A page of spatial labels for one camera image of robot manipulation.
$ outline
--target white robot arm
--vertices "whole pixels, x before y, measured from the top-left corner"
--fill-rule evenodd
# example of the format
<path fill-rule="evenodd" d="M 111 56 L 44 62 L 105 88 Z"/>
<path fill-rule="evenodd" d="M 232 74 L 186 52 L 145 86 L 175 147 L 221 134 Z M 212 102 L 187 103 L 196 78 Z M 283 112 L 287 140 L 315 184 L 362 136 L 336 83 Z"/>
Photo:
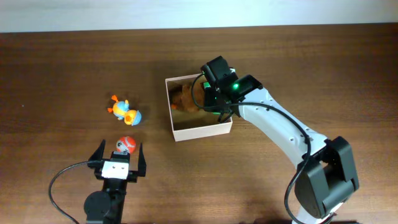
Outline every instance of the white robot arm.
<path fill-rule="evenodd" d="M 205 105 L 200 106 L 193 99 L 195 104 L 205 111 L 220 112 L 220 117 L 224 113 L 236 114 L 251 122 L 285 152 L 297 169 L 285 194 L 285 206 L 293 223 L 330 222 L 334 212 L 359 188 L 348 142 L 342 137 L 329 140 L 303 124 L 254 77 L 238 78 L 221 56 L 201 70 L 208 81 L 204 85 Z M 296 217 L 287 202 L 293 185 L 301 204 Z"/>

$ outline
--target toy duck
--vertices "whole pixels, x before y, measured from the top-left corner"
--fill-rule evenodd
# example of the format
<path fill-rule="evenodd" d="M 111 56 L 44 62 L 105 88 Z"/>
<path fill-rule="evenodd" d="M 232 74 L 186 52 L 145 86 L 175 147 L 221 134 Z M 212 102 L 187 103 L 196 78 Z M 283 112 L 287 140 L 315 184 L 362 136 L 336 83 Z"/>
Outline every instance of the toy duck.
<path fill-rule="evenodd" d="M 127 125 L 134 126 L 140 123 L 141 113 L 138 110 L 129 110 L 128 100 L 119 101 L 116 95 L 113 95 L 111 99 L 115 101 L 115 104 L 112 108 L 108 108 L 109 113 L 113 113 L 118 120 L 124 119 Z"/>

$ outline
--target white wall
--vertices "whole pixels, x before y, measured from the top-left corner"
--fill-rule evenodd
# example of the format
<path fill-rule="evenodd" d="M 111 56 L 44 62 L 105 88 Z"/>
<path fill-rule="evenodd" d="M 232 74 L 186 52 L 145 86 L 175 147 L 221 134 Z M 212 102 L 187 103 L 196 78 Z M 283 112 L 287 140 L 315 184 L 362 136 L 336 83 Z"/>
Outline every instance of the white wall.
<path fill-rule="evenodd" d="M 398 0 L 0 0 L 0 32 L 397 21 Z"/>

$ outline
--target toy figure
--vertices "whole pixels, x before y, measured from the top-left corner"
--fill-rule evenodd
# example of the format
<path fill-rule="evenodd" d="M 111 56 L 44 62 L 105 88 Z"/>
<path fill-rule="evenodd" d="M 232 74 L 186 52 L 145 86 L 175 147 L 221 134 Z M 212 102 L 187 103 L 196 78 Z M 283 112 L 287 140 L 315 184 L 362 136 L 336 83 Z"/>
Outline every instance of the toy figure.
<path fill-rule="evenodd" d="M 118 120 L 124 119 L 127 125 L 134 126 L 140 123 L 142 118 L 141 113 L 136 110 L 129 110 L 128 100 L 119 101 L 115 95 L 111 99 L 115 101 L 115 104 L 112 108 L 108 108 L 109 113 L 113 113 Z"/>
<path fill-rule="evenodd" d="M 128 152 L 132 154 L 136 149 L 136 141 L 129 136 L 121 137 L 116 143 L 116 149 L 118 152 Z"/>

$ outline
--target wood grain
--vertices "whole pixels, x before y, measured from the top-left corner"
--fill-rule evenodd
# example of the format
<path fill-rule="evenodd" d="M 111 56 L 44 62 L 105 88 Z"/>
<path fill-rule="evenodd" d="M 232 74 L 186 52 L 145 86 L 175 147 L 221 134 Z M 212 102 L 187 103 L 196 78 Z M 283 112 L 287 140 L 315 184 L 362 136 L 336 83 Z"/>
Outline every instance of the wood grain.
<path fill-rule="evenodd" d="M 50 179 L 102 139 L 108 157 L 125 135 L 144 142 L 148 164 L 128 185 L 125 223 L 288 219 L 294 168 L 252 124 L 234 117 L 230 134 L 174 142 L 165 78 L 219 55 L 305 124 L 351 143 L 361 187 L 336 220 L 396 222 L 398 24 L 0 34 L 0 222 L 70 223 L 49 202 Z M 108 114 L 112 94 L 141 110 L 142 124 Z M 81 167 L 53 195 L 84 223 L 83 202 L 101 187 Z"/>

